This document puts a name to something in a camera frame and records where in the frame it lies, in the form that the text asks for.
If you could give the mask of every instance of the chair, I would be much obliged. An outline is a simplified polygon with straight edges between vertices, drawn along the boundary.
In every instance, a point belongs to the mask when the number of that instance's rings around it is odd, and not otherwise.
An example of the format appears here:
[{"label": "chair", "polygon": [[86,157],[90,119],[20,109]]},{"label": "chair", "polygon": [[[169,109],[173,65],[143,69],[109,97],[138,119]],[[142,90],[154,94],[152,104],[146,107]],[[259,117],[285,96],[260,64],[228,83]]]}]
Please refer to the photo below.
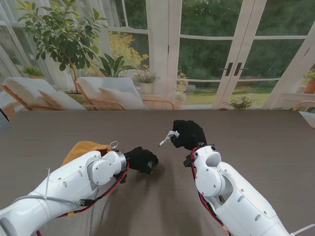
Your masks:
[{"label": "chair", "polygon": [[303,118],[309,123],[309,125],[312,128],[315,128],[315,114],[307,112],[308,109],[311,107],[312,104],[315,104],[315,101],[303,101],[298,103],[293,110],[296,111],[301,105],[308,104],[306,109],[303,112],[300,112],[300,114],[303,116]]},{"label": "chair", "polygon": [[0,87],[21,103],[27,110],[121,110],[116,106],[81,105],[62,91],[55,89],[43,79],[12,77],[4,81]]},{"label": "chair", "polygon": [[122,102],[104,99],[104,94],[100,89],[113,89],[122,93],[128,92],[134,94],[135,98],[142,101],[142,103],[152,104],[153,110],[157,107],[157,103],[162,106],[169,106],[171,110],[175,109],[174,104],[170,101],[141,99],[130,78],[81,77],[76,84],[86,101],[91,105],[112,105],[120,107],[122,110],[129,110],[126,108],[126,104],[124,104],[126,102],[124,99],[121,99]]}]

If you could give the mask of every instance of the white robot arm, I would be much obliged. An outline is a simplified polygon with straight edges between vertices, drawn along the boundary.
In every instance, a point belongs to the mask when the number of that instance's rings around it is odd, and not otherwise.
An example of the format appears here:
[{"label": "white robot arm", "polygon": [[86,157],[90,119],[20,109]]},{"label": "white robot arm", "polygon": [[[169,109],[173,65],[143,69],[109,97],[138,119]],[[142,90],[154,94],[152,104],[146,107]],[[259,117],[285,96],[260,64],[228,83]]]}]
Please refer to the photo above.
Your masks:
[{"label": "white robot arm", "polygon": [[0,210],[0,236],[30,236],[50,220],[82,209],[86,205],[81,200],[126,168],[120,151],[103,157],[99,151],[91,151],[78,157],[53,171],[27,196]]},{"label": "white robot arm", "polygon": [[197,168],[198,192],[233,236],[294,236],[314,226],[289,234],[269,202],[232,166],[221,161],[214,146],[194,149],[191,158],[192,168]]}]

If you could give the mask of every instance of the red wire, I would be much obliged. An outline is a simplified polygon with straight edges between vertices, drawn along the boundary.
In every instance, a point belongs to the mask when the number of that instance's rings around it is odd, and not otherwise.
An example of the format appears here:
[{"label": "red wire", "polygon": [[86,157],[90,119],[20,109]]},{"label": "red wire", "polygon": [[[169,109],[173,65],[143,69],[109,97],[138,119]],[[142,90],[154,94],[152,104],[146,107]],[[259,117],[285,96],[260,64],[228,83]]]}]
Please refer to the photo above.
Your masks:
[{"label": "red wire", "polygon": [[[195,147],[192,152],[191,152],[191,160],[193,160],[193,154],[195,153],[195,151],[198,149],[198,147]],[[194,169],[194,163],[191,162],[191,169],[192,169],[192,175],[193,175],[193,179],[195,180],[196,179],[196,172],[195,172],[195,169]],[[221,221],[210,211],[210,209],[208,208],[207,204],[206,204],[206,201],[204,199],[204,197],[202,196],[201,193],[199,193],[199,197],[201,199],[201,202],[202,204],[204,205],[204,207],[206,208],[206,210],[211,214],[211,216],[221,225],[223,226],[223,224],[221,223]]]},{"label": "red wire", "polygon": [[[118,185],[118,184],[124,179],[124,177],[126,176],[128,169],[129,169],[129,162],[127,163],[127,168],[126,168],[126,171],[125,171],[125,173],[123,174],[123,176],[122,176],[122,177],[120,178],[120,180],[116,183],[116,185],[115,185],[108,193],[106,193],[102,198],[105,198],[108,194],[110,194],[111,192],[114,191],[114,189],[117,187],[117,185]],[[82,209],[82,210],[76,210],[76,211],[74,211],[73,213],[74,213],[74,214],[77,214],[77,213],[84,212],[84,211],[90,209],[95,203],[93,203],[92,205],[90,205],[90,206],[88,206],[88,207],[86,207],[86,208],[84,208],[84,209]],[[62,218],[62,217],[65,217],[65,216],[68,216],[68,213],[63,214],[63,215],[60,215],[60,216],[58,216],[57,218]]]}]

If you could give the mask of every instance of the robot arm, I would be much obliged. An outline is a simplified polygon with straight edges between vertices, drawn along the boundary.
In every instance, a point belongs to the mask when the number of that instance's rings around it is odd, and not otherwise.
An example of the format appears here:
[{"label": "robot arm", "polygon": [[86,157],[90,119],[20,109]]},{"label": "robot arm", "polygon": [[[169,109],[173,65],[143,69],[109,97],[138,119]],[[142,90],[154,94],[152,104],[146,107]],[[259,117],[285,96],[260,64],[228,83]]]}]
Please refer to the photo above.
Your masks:
[{"label": "robot arm", "polygon": [[87,199],[129,164],[131,168],[137,164],[133,169],[142,171],[141,168],[149,168],[148,160],[158,163],[151,152],[139,147],[134,150],[126,154],[128,162],[120,151],[104,156],[91,151],[53,171],[27,196],[0,210],[0,236],[30,236],[50,220],[88,206]]},{"label": "robot arm", "polygon": [[179,132],[172,133],[170,138],[174,146],[192,150],[184,165],[191,165],[201,201],[210,205],[210,213],[230,234],[294,236],[314,226],[289,234],[269,202],[232,166],[221,161],[214,145],[206,145],[199,125],[193,121],[176,120],[174,131]]}]

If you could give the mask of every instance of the gray cable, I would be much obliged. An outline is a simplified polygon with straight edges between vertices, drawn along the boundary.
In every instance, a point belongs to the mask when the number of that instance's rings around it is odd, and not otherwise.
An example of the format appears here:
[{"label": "gray cable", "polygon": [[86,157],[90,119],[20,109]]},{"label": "gray cable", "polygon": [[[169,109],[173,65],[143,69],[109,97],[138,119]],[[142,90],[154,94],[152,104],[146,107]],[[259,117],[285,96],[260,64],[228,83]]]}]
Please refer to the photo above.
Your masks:
[{"label": "gray cable", "polygon": [[[27,195],[27,196],[22,196],[22,197],[15,199],[12,202],[12,204],[19,201],[19,200],[22,200],[22,199],[42,199],[42,200],[45,200],[44,196],[41,196],[41,195]],[[71,200],[62,199],[62,198],[47,197],[47,200],[55,201],[55,202],[61,202],[61,203],[70,203],[70,204],[74,204],[77,206],[80,205],[80,201],[71,201]]]},{"label": "gray cable", "polygon": [[[99,190],[99,188],[96,191],[94,200],[97,198],[98,190]],[[92,236],[93,213],[94,213],[94,205],[92,206],[92,211],[91,211],[90,236]]]}]

